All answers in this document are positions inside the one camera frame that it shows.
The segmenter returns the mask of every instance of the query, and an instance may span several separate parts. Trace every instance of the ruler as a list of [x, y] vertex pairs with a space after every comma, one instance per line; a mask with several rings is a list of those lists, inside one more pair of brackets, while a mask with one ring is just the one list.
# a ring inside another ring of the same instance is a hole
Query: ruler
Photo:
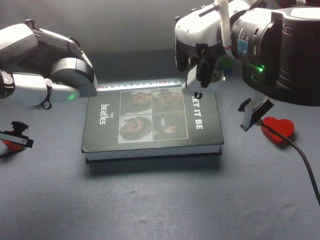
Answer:
[[136, 81], [105, 82], [97, 85], [97, 91], [123, 91], [136, 89], [181, 87], [186, 80], [183, 78], [166, 78]]

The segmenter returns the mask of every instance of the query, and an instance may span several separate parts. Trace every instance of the green led light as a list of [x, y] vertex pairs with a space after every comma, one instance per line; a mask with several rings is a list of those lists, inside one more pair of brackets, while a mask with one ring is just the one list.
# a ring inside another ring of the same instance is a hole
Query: green led light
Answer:
[[77, 94], [74, 92], [70, 96], [68, 96], [67, 100], [72, 101], [72, 100], [75, 100], [76, 98], [77, 98]]

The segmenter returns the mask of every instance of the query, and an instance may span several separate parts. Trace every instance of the table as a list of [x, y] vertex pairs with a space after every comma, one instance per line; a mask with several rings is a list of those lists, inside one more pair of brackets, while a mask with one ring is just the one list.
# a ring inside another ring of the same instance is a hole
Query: table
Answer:
[[[320, 239], [320, 209], [305, 165], [259, 127], [240, 128], [253, 94], [237, 74], [216, 93], [222, 156], [87, 165], [81, 153], [87, 99], [45, 111], [0, 103], [0, 130], [23, 121], [34, 140], [0, 161], [1, 240]], [[320, 108], [277, 102], [320, 184]], [[3, 153], [5, 146], [0, 147]]]

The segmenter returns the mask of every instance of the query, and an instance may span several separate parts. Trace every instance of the black book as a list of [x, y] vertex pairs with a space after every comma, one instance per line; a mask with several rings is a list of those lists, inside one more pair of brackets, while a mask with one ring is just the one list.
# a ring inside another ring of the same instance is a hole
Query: black book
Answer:
[[198, 100], [172, 87], [89, 98], [82, 141], [88, 161], [220, 154], [222, 144], [214, 95]]

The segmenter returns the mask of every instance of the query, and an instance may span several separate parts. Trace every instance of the portrait photo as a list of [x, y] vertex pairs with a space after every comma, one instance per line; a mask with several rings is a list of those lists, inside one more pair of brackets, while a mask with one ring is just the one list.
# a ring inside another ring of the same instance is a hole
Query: portrait photo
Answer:
[[153, 140], [152, 114], [120, 116], [119, 143], [150, 142]]
[[151, 114], [151, 90], [122, 91], [120, 115]]
[[180, 87], [152, 90], [153, 113], [172, 113], [184, 110], [184, 95]]
[[153, 138], [155, 141], [187, 139], [188, 130], [185, 112], [154, 114]]

